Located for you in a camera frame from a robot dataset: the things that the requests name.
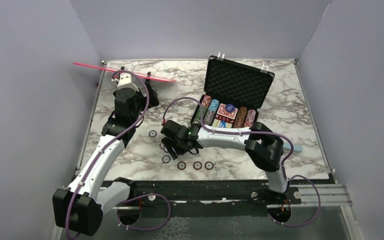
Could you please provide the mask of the orange black poker chip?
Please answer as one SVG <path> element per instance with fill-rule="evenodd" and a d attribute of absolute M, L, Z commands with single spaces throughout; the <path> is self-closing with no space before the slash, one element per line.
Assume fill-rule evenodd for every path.
<path fill-rule="evenodd" d="M 205 164 L 204 164 L 204 168 L 205 168 L 206 170 L 212 170 L 212 169 L 214 168 L 214 164 L 213 164 L 213 162 L 211 162 L 211 161 L 207 161 L 207 162 L 205 162 Z"/>
<path fill-rule="evenodd" d="M 177 168 L 181 171 L 185 170 L 187 167 L 187 164 L 184 161 L 179 161 L 177 163 Z"/>
<path fill-rule="evenodd" d="M 195 161 L 194 163 L 193 163 L 193 168 L 195 169 L 195 170 L 201 170 L 202 169 L 202 167 L 203 167 L 203 164 L 200 162 L 200 161 Z"/>

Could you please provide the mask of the blue ten poker chip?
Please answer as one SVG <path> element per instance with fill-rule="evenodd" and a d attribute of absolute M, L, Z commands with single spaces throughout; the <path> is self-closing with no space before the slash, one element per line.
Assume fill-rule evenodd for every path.
<path fill-rule="evenodd" d="M 156 136 L 157 136 L 157 131 L 156 130 L 150 130 L 149 132 L 148 132 L 148 136 L 150 137 L 150 138 L 155 138 Z"/>

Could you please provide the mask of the blue yellow card deck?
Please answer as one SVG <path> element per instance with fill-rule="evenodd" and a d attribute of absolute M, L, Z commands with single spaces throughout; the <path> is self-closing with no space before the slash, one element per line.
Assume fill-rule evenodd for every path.
<path fill-rule="evenodd" d="M 223 120 L 219 120 L 219 119 L 214 119 L 213 120 L 213 123 L 211 125 L 212 127 L 215 127 L 215 128 L 227 128 L 227 129 L 231 129 L 233 127 L 233 124 L 232 123 L 229 123 L 229 122 L 226 122 L 226 121 L 223 121 Z"/>

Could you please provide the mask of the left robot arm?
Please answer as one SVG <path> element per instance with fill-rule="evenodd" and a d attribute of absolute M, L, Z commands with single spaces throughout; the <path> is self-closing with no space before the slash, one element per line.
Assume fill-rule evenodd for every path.
<path fill-rule="evenodd" d="M 114 111 L 102 128 L 95 151 L 78 176 L 67 187 L 54 192 L 52 204 L 58 227 L 77 235 L 93 236 L 104 215 L 113 207 L 121 202 L 129 206 L 137 200 L 137 191 L 126 180 L 116 180 L 105 190 L 101 190 L 101 186 L 145 112 L 159 105 L 158 95 L 150 83 L 142 84 L 144 93 L 136 83 L 113 92 Z"/>

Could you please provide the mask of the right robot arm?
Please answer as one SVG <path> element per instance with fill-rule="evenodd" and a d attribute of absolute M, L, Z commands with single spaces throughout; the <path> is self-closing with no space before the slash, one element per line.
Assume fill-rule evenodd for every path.
<path fill-rule="evenodd" d="M 207 148 L 233 149 L 246 152 L 254 165 L 265 172 L 269 199 L 280 204 L 289 196 L 289 183 L 282 166 L 285 138 L 261 122 L 250 127 L 222 128 L 194 123 L 190 127 L 173 120 L 162 126 L 163 145 L 176 159 L 191 150 Z"/>

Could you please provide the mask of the red white chip stack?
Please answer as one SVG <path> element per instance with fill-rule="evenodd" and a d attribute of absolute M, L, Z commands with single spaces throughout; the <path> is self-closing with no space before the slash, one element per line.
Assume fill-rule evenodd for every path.
<path fill-rule="evenodd" d="M 211 101 L 212 101 L 211 96 L 209 96 L 207 94 L 203 96 L 203 99 L 200 102 L 201 106 L 199 107 L 199 110 L 197 111 L 194 119 L 192 120 L 193 124 L 200 124 L 201 120 L 203 121 L 203 123 L 205 125 L 211 124 L 212 120 L 206 119 L 207 110 L 208 110 L 208 107 L 210 106 Z"/>

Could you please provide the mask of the light blue chip stack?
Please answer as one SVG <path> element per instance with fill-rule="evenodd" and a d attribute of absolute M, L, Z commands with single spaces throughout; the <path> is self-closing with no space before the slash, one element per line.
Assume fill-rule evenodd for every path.
<path fill-rule="evenodd" d="M 205 116 L 203 118 L 203 123 L 205 125 L 211 125 L 212 121 L 214 119 L 214 115 L 216 114 L 218 107 L 220 105 L 220 101 L 217 99 L 212 99 L 209 107 L 207 108 L 207 111 L 205 113 Z"/>

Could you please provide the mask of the red dice row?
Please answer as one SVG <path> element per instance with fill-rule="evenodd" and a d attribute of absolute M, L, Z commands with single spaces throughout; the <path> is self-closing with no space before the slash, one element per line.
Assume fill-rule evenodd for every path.
<path fill-rule="evenodd" d="M 214 117 L 215 120 L 220 120 L 225 123 L 234 124 L 235 120 L 233 118 L 229 118 L 220 114 L 216 114 Z"/>

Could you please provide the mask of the red playing card deck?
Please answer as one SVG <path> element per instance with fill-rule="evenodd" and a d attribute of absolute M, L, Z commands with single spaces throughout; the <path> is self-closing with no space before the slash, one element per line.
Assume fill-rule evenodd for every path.
<path fill-rule="evenodd" d="M 226 117 L 229 119 L 235 119 L 237 114 L 239 112 L 239 109 L 236 108 L 233 104 L 224 104 L 221 103 L 217 109 L 216 114 L 221 117 Z"/>

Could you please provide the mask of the blue small blind button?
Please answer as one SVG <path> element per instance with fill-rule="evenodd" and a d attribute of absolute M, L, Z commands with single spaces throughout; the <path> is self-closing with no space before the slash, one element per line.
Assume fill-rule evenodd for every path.
<path fill-rule="evenodd" d="M 225 105 L 225 111 L 227 112 L 227 113 L 232 113 L 232 112 L 234 112 L 235 111 L 235 106 L 233 105 L 233 104 L 226 104 Z"/>

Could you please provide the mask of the orange black chip stack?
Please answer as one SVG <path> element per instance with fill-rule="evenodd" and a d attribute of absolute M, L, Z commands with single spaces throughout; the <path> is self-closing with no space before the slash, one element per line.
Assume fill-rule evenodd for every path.
<path fill-rule="evenodd" d="M 233 128 L 242 128 L 248 113 L 248 109 L 246 107 L 240 107 L 236 116 L 236 120 L 234 122 Z"/>

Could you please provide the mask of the black poker chip case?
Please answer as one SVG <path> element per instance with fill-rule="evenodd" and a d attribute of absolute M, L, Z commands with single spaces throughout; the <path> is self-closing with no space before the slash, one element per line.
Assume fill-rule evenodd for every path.
<path fill-rule="evenodd" d="M 257 111 L 262 107 L 274 78 L 273 72 L 211 55 L 203 90 L 205 95 L 221 104 Z"/>

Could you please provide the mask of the purple red chip stack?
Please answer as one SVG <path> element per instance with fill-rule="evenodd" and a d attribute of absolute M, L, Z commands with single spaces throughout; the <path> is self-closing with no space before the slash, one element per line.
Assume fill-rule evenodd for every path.
<path fill-rule="evenodd" d="M 254 109 L 250 109 L 247 111 L 243 127 L 251 127 L 254 124 L 257 112 Z"/>

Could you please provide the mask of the light blue eraser block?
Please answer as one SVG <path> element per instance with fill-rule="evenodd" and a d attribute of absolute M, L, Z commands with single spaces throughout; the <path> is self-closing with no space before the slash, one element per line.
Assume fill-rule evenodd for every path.
<path fill-rule="evenodd" d="M 299 144 L 295 144 L 293 147 L 293 152 L 298 154 L 303 152 L 303 147 Z"/>

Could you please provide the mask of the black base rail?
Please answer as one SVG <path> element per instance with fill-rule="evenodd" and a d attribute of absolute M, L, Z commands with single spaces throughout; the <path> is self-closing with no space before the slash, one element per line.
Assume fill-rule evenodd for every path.
<path fill-rule="evenodd" d="M 286 193 L 270 191 L 267 180 L 130 181 L 132 202 L 114 210 L 123 223 L 139 218 L 267 217 L 280 222 L 292 207 L 303 206 L 304 190 L 312 186 L 294 180 Z"/>

